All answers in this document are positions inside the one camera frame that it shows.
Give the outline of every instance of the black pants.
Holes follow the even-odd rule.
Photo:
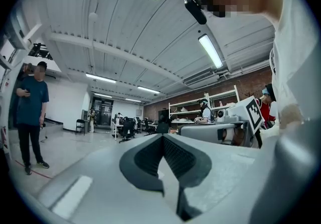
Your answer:
[[[29,134],[30,134],[32,149],[36,156],[36,160],[37,162],[43,162],[43,159],[40,153],[39,133],[40,133],[40,126],[18,124],[20,150],[21,150],[21,155],[25,166],[30,165]]]

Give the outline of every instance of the person in red shirt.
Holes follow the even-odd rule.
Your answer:
[[[271,103],[273,101],[276,101],[272,84],[268,84],[265,86],[265,88],[262,90],[263,96],[260,98],[256,98],[256,103],[260,108],[262,117],[265,120],[265,126],[268,127],[267,122],[268,121],[275,121],[275,117],[270,115],[270,108]]]

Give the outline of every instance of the floor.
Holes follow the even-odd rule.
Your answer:
[[[45,186],[53,177],[79,161],[91,152],[105,147],[117,146],[118,141],[115,141],[111,136],[110,131],[96,130],[95,133],[77,134],[68,131],[59,131],[50,134],[48,139],[40,143],[41,153],[49,165],[49,169],[44,169],[36,165],[35,155],[30,146],[30,158],[32,165],[32,174],[26,175],[24,171],[23,161],[19,143],[11,144],[11,175],[12,179],[23,190],[27,191],[34,197],[43,186]],[[174,177],[171,169],[164,159],[161,160],[158,170],[159,178],[162,179],[165,187],[165,201],[169,207],[176,210],[178,181]]]

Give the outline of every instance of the ceiling light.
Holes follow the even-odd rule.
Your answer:
[[[125,100],[127,100],[127,101],[136,101],[136,102],[141,102],[141,101],[139,101],[139,100],[128,99],[128,98],[126,98]]]
[[[152,93],[160,93],[158,91],[151,90],[151,89],[148,89],[148,88],[145,88],[145,87],[141,87],[141,86],[139,86],[138,89],[145,90],[145,91],[152,92]]]
[[[95,95],[98,95],[98,96],[103,96],[103,97],[112,98],[110,95],[99,94],[99,93],[94,93],[94,94],[95,94]]]
[[[212,61],[214,62],[216,68],[220,68],[223,66],[220,56],[218,55],[214,45],[212,44],[208,35],[203,35],[199,38],[200,43],[211,57]]]
[[[116,83],[115,80],[108,79],[108,78],[104,78],[104,77],[99,77],[99,76],[95,76],[95,75],[91,75],[91,74],[87,74],[87,73],[86,73],[86,76],[87,76],[87,77],[94,78],[94,79],[103,80],[103,81],[106,81],[106,82]]]

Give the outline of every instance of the black shoe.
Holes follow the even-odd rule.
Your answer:
[[[48,169],[49,168],[49,164],[46,163],[46,162],[37,162],[37,164],[45,169]]]
[[[31,175],[31,168],[30,168],[30,165],[28,166],[25,166],[25,172],[27,175]]]

